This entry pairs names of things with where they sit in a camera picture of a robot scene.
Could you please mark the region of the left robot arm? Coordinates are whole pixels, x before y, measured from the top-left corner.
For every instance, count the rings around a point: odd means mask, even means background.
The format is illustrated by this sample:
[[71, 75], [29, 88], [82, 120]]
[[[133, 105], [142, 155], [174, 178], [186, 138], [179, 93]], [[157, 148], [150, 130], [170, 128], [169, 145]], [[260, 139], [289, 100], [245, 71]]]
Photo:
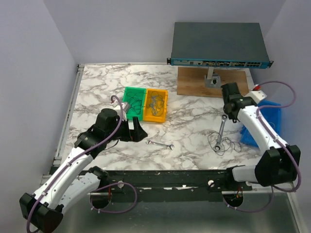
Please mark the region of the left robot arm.
[[110, 141], [140, 142], [147, 137], [139, 118], [132, 117], [129, 128], [126, 113], [119, 109], [102, 109], [95, 123], [77, 137], [66, 160], [44, 184], [32, 194], [24, 193], [19, 200], [22, 215], [27, 220], [26, 231], [52, 233], [61, 223], [64, 213], [79, 199], [92, 191], [102, 192], [113, 186], [129, 183], [111, 182], [108, 173], [95, 166], [84, 177], [82, 170], [106, 149]]

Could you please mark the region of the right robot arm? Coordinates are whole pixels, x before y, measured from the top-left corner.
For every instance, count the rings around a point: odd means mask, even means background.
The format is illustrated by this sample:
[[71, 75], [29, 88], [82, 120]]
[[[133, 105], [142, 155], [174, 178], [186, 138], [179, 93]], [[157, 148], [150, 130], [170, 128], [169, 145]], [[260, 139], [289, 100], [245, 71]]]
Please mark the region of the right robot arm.
[[224, 177], [224, 186], [235, 190], [241, 182], [258, 183], [263, 187], [278, 188], [278, 184], [294, 182], [297, 184], [290, 192], [301, 185], [299, 160], [301, 151], [296, 145], [289, 145], [272, 128], [258, 106], [266, 94], [256, 85], [242, 96], [236, 83], [222, 85], [224, 113], [233, 122], [241, 122], [250, 132], [261, 152], [261, 159], [254, 166], [235, 166]]

